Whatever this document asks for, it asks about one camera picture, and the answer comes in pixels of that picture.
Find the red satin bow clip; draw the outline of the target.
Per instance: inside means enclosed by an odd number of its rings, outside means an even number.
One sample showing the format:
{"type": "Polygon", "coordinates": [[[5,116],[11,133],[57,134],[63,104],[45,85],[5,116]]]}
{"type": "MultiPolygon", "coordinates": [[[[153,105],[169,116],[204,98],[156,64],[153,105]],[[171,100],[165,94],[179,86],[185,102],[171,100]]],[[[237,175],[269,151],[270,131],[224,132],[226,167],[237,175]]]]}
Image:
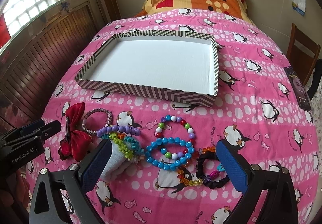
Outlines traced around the red satin bow clip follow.
{"type": "Polygon", "coordinates": [[[84,111],[84,102],[73,104],[66,110],[66,134],[64,139],[60,141],[60,148],[58,150],[62,161],[73,158],[80,162],[87,154],[92,139],[88,133],[79,129],[84,111]]]}

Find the white fluffy scrunchie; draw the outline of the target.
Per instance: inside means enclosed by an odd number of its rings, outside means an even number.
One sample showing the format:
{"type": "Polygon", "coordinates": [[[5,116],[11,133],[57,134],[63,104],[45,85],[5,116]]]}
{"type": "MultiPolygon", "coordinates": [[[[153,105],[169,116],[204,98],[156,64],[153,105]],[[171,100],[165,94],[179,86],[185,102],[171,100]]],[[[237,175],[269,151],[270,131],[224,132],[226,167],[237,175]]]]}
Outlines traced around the white fluffy scrunchie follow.
{"type": "Polygon", "coordinates": [[[111,143],[111,157],[100,175],[100,178],[108,183],[114,181],[117,176],[123,173],[132,163],[138,163],[140,161],[140,158],[137,156],[134,156],[132,161],[128,161],[124,154],[119,151],[118,145],[116,145],[114,141],[111,141],[111,143]]]}

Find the black scrunchie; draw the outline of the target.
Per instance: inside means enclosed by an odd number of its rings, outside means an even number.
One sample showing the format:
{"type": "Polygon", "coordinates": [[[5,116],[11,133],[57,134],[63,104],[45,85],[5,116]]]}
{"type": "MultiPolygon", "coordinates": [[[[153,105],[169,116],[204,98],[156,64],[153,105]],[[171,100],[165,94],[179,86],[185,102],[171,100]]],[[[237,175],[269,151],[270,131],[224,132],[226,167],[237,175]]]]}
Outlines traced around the black scrunchie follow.
{"type": "Polygon", "coordinates": [[[221,178],[220,180],[216,180],[216,178],[219,177],[220,171],[215,170],[211,174],[206,175],[204,172],[204,162],[205,160],[216,160],[218,161],[217,154],[215,152],[206,151],[204,154],[201,154],[197,158],[197,164],[196,164],[196,177],[198,179],[202,180],[202,183],[204,186],[208,187],[209,189],[218,189],[225,186],[229,181],[230,178],[228,175],[226,175],[224,178],[221,178]]]}

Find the pink penguin quilt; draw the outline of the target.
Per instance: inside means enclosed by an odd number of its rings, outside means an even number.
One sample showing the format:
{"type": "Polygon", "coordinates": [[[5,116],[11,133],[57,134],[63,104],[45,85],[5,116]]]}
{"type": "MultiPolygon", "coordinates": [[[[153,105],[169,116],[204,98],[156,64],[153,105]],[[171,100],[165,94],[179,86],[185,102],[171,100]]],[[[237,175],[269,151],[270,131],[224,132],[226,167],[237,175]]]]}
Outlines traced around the pink penguin quilt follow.
{"type": "MultiPolygon", "coordinates": [[[[313,218],[319,179],[319,149],[312,113],[300,108],[285,68],[282,51],[249,23],[206,10],[180,9],[117,20],[92,39],[58,83],[43,120],[64,120],[65,111],[83,102],[87,111],[100,107],[113,113],[116,125],[141,130],[150,145],[156,128],[170,115],[194,129],[195,149],[226,139],[249,163],[262,169],[289,170],[295,188],[299,223],[313,218]],[[179,30],[211,34],[219,59],[218,95],[212,107],[194,106],[128,94],[81,88],[75,75],[117,33],[179,30]]],[[[115,180],[100,180],[88,194],[106,223],[216,223],[231,213],[241,194],[231,183],[220,189],[190,186],[176,171],[141,161],[115,180]]]]}

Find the dark smartphone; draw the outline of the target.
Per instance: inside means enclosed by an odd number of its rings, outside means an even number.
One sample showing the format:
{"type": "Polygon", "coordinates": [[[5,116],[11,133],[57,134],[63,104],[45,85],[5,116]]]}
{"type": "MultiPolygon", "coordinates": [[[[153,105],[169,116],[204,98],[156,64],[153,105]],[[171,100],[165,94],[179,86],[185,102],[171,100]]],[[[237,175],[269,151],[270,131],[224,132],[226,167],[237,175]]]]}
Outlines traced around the dark smartphone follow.
{"type": "Polygon", "coordinates": [[[305,111],[311,110],[310,100],[308,98],[308,94],[306,90],[303,87],[303,84],[299,77],[297,76],[297,73],[293,70],[291,66],[284,67],[284,71],[287,74],[287,77],[290,81],[290,84],[293,88],[294,94],[297,99],[298,106],[300,109],[305,111]]]}

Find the striped shallow box tray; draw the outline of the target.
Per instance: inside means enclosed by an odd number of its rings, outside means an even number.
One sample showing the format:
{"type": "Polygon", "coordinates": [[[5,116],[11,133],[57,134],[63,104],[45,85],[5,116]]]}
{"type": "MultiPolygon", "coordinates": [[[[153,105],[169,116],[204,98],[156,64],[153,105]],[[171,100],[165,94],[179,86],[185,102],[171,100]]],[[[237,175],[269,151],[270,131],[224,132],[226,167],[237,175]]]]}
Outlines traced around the striped shallow box tray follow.
{"type": "Polygon", "coordinates": [[[187,31],[114,34],[75,76],[81,88],[212,107],[219,60],[213,35],[187,31]]]}

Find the black garment on chair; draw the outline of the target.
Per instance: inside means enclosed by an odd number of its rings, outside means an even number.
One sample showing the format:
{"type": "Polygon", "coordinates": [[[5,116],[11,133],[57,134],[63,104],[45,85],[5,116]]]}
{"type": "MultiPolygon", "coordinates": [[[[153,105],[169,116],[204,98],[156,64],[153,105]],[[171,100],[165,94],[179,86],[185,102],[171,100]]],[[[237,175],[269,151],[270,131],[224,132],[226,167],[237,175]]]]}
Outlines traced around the black garment on chair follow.
{"type": "Polygon", "coordinates": [[[322,76],[322,59],[318,59],[317,62],[315,63],[315,67],[314,67],[312,84],[311,84],[309,90],[307,91],[310,100],[313,99],[314,94],[318,90],[321,76],[322,76]]]}

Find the wooden chair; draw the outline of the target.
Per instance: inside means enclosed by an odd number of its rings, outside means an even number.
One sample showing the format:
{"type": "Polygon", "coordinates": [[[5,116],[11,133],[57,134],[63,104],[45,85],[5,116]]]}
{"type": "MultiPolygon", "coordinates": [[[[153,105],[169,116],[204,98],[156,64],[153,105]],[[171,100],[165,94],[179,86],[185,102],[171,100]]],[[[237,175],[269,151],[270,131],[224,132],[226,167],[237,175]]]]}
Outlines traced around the wooden chair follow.
{"type": "Polygon", "coordinates": [[[292,23],[287,59],[305,86],[315,67],[321,46],[292,23]]]}

